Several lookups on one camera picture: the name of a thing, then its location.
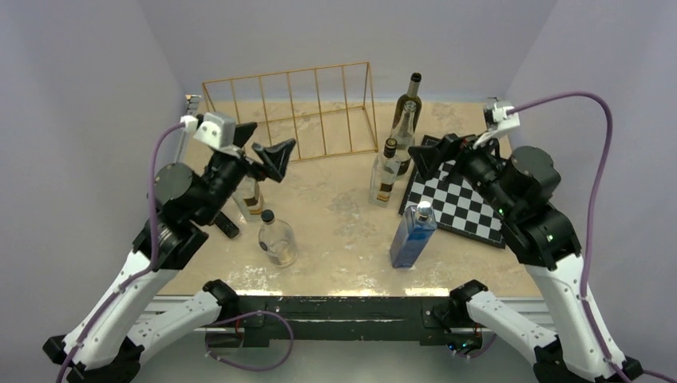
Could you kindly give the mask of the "clear bottle black gold label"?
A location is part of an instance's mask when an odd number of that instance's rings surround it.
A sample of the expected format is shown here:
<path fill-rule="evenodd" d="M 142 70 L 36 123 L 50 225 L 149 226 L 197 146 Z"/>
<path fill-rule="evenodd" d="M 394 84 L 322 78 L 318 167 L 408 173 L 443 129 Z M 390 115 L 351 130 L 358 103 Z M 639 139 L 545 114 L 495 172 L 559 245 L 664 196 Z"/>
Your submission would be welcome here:
<path fill-rule="evenodd" d="M 263 211 L 264 199 L 259 182 L 250 176 L 241 180 L 232 198 L 247 221 L 256 219 Z"/>

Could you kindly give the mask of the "dark green wine bottle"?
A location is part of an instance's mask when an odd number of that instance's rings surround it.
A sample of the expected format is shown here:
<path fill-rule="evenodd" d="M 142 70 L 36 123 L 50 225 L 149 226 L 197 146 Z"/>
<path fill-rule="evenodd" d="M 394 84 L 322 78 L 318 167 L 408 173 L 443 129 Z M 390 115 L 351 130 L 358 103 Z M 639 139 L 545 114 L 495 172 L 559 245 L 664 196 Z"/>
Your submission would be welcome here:
<path fill-rule="evenodd" d="M 418 126 L 418 119 L 420 117 L 420 113 L 422 110 L 422 100 L 418 95 L 421 80 L 422 75 L 420 73 L 414 72 L 411 74 L 410 83 L 407 91 L 404 94 L 402 94 L 397 100 L 394 112 L 394 119 L 392 122 L 392 128 L 396 128 L 398 123 L 400 122 L 404 110 L 404 104 L 407 101 L 412 101 L 417 106 L 416 112 L 414 114 L 414 130 L 416 130 Z"/>

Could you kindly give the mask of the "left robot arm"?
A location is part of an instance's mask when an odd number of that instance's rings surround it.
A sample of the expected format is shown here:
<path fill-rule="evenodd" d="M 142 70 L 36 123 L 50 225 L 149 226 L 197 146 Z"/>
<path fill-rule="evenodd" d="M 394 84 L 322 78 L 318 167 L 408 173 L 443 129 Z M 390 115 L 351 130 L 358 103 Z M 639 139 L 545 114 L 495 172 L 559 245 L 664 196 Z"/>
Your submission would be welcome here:
<path fill-rule="evenodd" d="M 174 162 L 149 165 L 148 220 L 108 290 L 70 332 L 46 340 L 59 382 L 129 382 L 165 347 L 200 327 L 240 324 L 248 313 L 224 281 L 206 282 L 180 306 L 146 321 L 141 314 L 207 242 L 206 226 L 221 226 L 222 208 L 245 177 L 281 182 L 297 142 L 243 146 L 256 123 L 237 124 L 213 113 L 183 116 L 172 132 L 191 134 L 212 150 L 202 174 Z"/>

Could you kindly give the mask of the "clear bottle black cap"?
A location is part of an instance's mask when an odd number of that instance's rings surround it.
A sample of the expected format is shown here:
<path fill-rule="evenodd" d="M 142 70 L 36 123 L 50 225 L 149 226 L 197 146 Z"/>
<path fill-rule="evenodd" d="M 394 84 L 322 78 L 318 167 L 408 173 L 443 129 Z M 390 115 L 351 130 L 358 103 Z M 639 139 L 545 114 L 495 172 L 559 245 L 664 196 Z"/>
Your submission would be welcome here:
<path fill-rule="evenodd" d="M 397 145 L 394 138 L 388 138 L 374 160 L 369 193 L 369 202 L 374 205 L 386 207 L 390 201 L 401 163 L 396 157 Z"/>

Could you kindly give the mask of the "tall blue gradient bottle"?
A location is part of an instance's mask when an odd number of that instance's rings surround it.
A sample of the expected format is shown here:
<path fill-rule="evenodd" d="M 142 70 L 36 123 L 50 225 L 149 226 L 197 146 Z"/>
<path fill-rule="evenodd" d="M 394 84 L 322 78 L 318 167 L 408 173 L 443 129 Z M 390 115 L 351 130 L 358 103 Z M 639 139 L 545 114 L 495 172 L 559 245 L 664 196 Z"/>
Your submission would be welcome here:
<path fill-rule="evenodd" d="M 408 206 L 390 245 L 390 263 L 395 269 L 411 268 L 437 230 L 432 203 Z"/>

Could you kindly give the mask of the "clear bottle gold white label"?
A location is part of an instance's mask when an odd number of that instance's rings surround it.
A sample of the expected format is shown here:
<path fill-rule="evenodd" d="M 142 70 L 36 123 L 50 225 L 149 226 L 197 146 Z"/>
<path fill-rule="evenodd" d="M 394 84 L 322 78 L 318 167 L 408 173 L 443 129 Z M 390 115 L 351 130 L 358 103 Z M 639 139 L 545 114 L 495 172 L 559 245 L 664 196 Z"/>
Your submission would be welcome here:
<path fill-rule="evenodd" d="M 291 226 L 276 218 L 273 210 L 261 212 L 262 226 L 259 229 L 259 247 L 268 261 L 276 267 L 289 267 L 298 257 L 298 247 Z"/>

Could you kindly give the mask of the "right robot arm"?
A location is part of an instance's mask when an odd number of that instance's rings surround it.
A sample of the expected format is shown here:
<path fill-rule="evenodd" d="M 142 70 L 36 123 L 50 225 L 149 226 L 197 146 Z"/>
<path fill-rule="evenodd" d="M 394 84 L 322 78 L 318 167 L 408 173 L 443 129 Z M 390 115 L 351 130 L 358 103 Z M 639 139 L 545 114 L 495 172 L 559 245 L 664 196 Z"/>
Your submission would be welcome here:
<path fill-rule="evenodd" d="M 454 322 L 493 331 L 527 360 L 540 382 L 630 382 L 643 375 L 640 362 L 608 332 L 575 229 L 550 203 L 560 174 L 547 152 L 522 146 L 502 158 L 492 143 L 479 144 L 474 135 L 447 135 L 409 153 L 425 180 L 451 162 L 449 174 L 466 180 L 499 215 L 505 243 L 536 283 L 554 327 L 539 327 L 476 280 L 450 292 Z"/>

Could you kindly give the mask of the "clear bottle dark label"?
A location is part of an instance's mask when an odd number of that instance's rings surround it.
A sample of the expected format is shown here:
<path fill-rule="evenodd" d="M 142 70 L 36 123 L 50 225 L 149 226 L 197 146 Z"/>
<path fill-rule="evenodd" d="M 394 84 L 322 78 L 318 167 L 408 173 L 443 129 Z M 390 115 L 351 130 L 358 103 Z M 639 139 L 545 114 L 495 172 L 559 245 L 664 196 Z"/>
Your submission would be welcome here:
<path fill-rule="evenodd" d="M 414 143 L 414 118 L 418 106 L 414 101 L 406 101 L 402 105 L 402 115 L 398 124 L 392 129 L 390 138 L 397 141 L 395 158 L 400 162 L 397 177 L 403 176 L 410 166 L 409 147 Z"/>

